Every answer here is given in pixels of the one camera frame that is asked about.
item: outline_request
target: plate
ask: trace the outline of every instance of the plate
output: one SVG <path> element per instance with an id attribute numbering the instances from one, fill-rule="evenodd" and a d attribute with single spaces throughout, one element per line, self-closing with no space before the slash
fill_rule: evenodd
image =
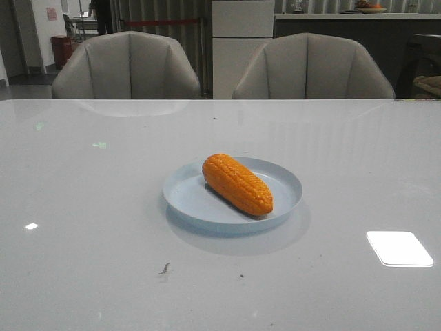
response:
<path id="1" fill-rule="evenodd" d="M 363 14 L 378 14 L 379 12 L 385 12 L 387 8 L 356 8 L 356 10 Z"/>
<path id="2" fill-rule="evenodd" d="M 199 161 L 179 168 L 164 183 L 163 194 L 174 213 L 197 228 L 226 234 L 267 230 L 287 220 L 302 198 L 302 184 L 298 178 L 268 161 L 234 158 L 268 185 L 274 199 L 272 212 L 252 217 L 237 210 L 206 185 L 203 161 Z"/>

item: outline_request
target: white table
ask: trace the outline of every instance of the white table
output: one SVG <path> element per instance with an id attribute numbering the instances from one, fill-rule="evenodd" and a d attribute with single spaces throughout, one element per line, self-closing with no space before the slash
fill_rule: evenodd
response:
<path id="1" fill-rule="evenodd" d="M 0 152 L 1 330 L 441 325 L 439 101 L 9 100 Z M 216 152 L 292 171 L 289 220 L 176 219 L 164 180 Z M 433 266 L 383 265 L 372 230 L 414 233 Z"/>

